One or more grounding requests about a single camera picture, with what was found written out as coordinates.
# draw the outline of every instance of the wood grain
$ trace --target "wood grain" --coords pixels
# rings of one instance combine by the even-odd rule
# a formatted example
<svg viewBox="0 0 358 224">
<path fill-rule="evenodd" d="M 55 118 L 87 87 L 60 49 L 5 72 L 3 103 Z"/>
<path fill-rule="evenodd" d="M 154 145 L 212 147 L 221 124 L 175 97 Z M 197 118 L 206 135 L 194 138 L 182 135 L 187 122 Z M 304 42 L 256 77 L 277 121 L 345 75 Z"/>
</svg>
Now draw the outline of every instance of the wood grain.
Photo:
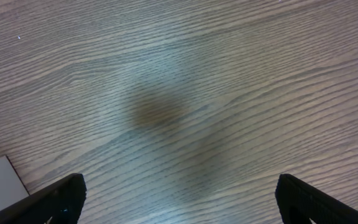
<svg viewBox="0 0 358 224">
<path fill-rule="evenodd" d="M 80 223 L 280 223 L 281 173 L 358 209 L 358 1 L 0 0 L 5 154 Z"/>
</svg>

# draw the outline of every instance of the brown wood tabletop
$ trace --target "brown wood tabletop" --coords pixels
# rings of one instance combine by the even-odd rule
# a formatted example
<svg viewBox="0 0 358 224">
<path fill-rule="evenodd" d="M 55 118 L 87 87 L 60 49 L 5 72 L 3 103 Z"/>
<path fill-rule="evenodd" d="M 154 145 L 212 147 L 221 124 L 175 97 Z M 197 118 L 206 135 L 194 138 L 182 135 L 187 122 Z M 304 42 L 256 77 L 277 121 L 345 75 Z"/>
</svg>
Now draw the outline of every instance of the brown wood tabletop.
<svg viewBox="0 0 358 224">
<path fill-rule="evenodd" d="M 358 1 L 0 0 L 0 156 L 79 223 L 281 223 L 278 175 L 358 210 Z"/>
</svg>

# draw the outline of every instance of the wooden surface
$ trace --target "wooden surface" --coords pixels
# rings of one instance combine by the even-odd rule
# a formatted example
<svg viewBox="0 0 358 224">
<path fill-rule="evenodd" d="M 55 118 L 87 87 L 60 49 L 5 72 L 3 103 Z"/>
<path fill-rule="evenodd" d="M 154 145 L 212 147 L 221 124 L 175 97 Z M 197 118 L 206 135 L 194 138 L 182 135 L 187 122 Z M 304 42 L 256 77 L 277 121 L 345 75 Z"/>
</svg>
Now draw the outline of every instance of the wooden surface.
<svg viewBox="0 0 358 224">
<path fill-rule="evenodd" d="M 0 0 L 5 154 L 80 223 L 280 223 L 281 173 L 358 209 L 358 1 Z"/>
</svg>

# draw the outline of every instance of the wooden table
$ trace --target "wooden table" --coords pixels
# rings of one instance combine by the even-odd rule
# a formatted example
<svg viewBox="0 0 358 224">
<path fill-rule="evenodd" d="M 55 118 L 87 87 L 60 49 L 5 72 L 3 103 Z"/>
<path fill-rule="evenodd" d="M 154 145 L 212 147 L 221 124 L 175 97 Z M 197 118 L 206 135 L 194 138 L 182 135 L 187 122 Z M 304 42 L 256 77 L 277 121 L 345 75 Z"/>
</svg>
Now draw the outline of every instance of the wooden table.
<svg viewBox="0 0 358 224">
<path fill-rule="evenodd" d="M 281 173 L 358 209 L 358 1 L 0 0 L 5 154 L 80 223 L 280 223 Z"/>
</svg>

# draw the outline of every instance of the black object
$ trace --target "black object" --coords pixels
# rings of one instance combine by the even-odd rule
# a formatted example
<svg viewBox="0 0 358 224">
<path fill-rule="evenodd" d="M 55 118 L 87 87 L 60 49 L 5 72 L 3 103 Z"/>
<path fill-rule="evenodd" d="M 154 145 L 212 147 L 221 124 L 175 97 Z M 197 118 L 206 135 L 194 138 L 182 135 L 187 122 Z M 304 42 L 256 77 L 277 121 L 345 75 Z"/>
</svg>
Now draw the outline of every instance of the black object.
<svg viewBox="0 0 358 224">
<path fill-rule="evenodd" d="M 290 174 L 280 175 L 275 196 L 284 224 L 358 224 L 358 211 Z"/>
<path fill-rule="evenodd" d="M 0 211 L 0 224 L 74 224 L 86 198 L 82 174 L 56 183 Z"/>
</svg>

